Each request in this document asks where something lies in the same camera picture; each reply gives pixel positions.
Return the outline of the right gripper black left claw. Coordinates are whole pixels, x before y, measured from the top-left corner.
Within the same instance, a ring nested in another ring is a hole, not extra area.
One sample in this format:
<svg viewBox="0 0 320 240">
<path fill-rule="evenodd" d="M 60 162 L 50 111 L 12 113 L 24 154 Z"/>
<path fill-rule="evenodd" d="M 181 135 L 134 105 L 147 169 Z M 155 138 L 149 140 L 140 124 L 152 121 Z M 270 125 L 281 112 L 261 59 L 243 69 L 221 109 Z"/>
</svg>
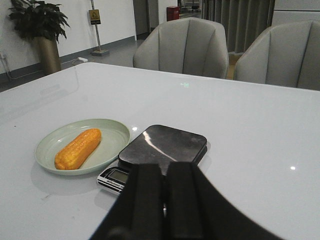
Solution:
<svg viewBox="0 0 320 240">
<path fill-rule="evenodd" d="M 161 240 L 163 176 L 156 164 L 134 165 L 122 193 L 92 240 Z"/>
</svg>

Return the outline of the right gripper black right claw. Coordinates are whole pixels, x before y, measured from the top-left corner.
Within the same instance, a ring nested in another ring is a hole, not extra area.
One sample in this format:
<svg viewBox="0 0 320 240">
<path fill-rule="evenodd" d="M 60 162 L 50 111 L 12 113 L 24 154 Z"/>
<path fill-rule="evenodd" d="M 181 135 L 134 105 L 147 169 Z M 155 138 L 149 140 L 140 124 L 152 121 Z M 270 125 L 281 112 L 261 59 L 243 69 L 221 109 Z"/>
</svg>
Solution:
<svg viewBox="0 0 320 240">
<path fill-rule="evenodd" d="M 198 166 L 172 162 L 166 174 L 168 240 L 277 240 L 230 203 Z"/>
</svg>

